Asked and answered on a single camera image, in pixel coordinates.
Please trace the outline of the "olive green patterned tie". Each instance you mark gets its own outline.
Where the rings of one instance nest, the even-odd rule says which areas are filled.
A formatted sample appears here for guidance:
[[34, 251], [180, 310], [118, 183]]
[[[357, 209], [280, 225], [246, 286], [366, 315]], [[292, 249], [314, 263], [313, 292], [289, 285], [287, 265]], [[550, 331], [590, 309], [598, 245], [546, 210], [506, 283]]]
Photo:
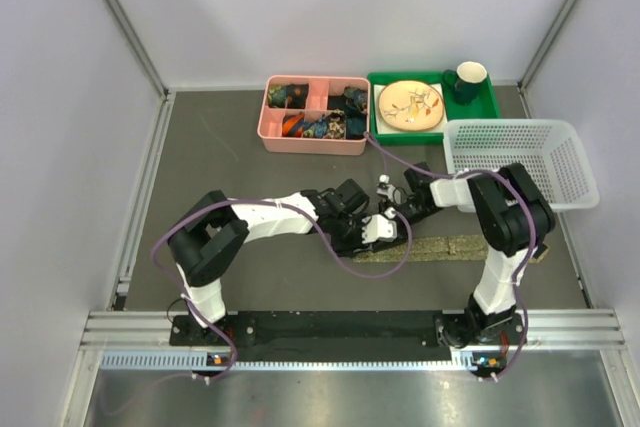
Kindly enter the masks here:
[[[406, 252], [399, 245], [379, 252], [362, 252], [354, 261], [360, 263], [398, 263]], [[415, 239], [409, 262], [435, 261], [483, 261], [488, 253], [488, 244], [482, 235], [453, 235]]]

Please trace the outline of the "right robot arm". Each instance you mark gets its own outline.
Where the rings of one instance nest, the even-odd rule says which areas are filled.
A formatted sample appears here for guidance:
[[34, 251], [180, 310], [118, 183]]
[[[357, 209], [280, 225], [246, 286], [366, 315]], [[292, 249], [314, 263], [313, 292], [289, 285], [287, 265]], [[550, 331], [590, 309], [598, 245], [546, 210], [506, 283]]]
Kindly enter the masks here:
[[440, 336], [457, 348], [492, 341], [514, 318], [526, 265], [555, 228], [549, 203], [520, 163], [451, 178], [436, 178], [424, 164], [417, 164], [405, 171], [405, 179], [411, 189], [406, 195], [379, 182], [382, 212], [393, 208], [413, 224], [447, 207], [473, 207], [488, 246], [487, 257], [464, 313], [444, 318]]

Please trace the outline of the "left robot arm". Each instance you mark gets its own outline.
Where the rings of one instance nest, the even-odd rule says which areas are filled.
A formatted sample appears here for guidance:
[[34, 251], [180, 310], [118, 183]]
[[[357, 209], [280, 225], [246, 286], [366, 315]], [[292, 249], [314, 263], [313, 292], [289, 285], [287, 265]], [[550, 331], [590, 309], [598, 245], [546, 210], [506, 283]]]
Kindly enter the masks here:
[[284, 234], [307, 235], [318, 224], [342, 257], [365, 249], [364, 210], [369, 196], [352, 179], [337, 188], [306, 189], [264, 204], [226, 205], [183, 226], [168, 239], [189, 307], [192, 331], [205, 343], [226, 334], [221, 277], [247, 242]]

